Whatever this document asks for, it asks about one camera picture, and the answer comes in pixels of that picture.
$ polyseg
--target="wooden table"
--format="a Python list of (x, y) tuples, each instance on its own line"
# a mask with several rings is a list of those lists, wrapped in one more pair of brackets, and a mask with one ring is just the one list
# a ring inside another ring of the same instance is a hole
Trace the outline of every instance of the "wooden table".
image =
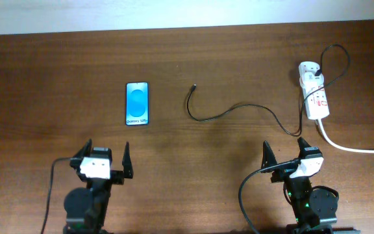
[[(327, 89), (324, 124), (335, 142), (374, 148), (374, 21), (248, 25), (194, 29), (68, 32), (0, 36), (0, 233), (39, 233), (51, 162), (71, 157), (89, 138), (114, 153), (121, 170), (131, 144), (134, 179), (112, 189), (105, 229), (116, 233), (223, 233), (248, 229), (238, 205), (245, 176), (260, 168), (262, 142), (277, 160), (297, 156), (265, 110), (243, 108), (213, 122), (238, 102), (270, 107), (297, 129), (297, 67), (319, 62), (324, 47), (344, 45), (348, 75)], [(325, 55), (326, 81), (345, 66), (339, 49)], [(125, 83), (150, 84), (150, 124), (127, 127)], [(336, 227), (374, 233), (374, 155), (340, 151), (303, 118), (303, 137), (325, 163), (312, 178), (340, 192)], [(63, 200), (83, 187), (66, 162), (56, 168), (46, 233), (61, 233)], [(258, 228), (295, 223), (282, 184), (252, 178), (243, 202)]]

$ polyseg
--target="power strip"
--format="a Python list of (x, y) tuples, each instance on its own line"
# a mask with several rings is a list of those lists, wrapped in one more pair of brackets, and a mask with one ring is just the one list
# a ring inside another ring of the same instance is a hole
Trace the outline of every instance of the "power strip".
[(325, 96), (324, 90), (324, 75), (321, 73), (320, 66), (315, 62), (302, 62), (298, 66), (299, 70), (299, 84), (303, 88), (304, 99), (308, 99), (305, 103), (306, 115), (308, 119), (315, 120), (319, 126), (321, 134), (324, 139), (335, 148), (356, 153), (374, 153), (374, 150), (368, 149), (351, 149), (339, 146), (325, 133), (321, 119), (330, 114), (329, 104)]

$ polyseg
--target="white wall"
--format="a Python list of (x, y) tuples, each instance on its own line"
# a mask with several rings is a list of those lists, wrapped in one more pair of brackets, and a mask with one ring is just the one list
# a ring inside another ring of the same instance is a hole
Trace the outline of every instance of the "white wall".
[(374, 0), (0, 0), (0, 34), (374, 19)]

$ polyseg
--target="phone screen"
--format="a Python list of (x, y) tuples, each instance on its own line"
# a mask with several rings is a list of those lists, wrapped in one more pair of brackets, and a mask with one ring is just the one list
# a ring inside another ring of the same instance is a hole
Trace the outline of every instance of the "phone screen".
[(145, 125), (149, 122), (148, 83), (127, 84), (127, 125)]

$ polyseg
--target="blue smartphone screen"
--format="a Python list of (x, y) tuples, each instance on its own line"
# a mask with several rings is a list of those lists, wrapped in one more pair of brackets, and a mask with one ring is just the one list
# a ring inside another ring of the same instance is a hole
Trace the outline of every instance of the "blue smartphone screen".
[(127, 125), (148, 124), (148, 83), (127, 84)]

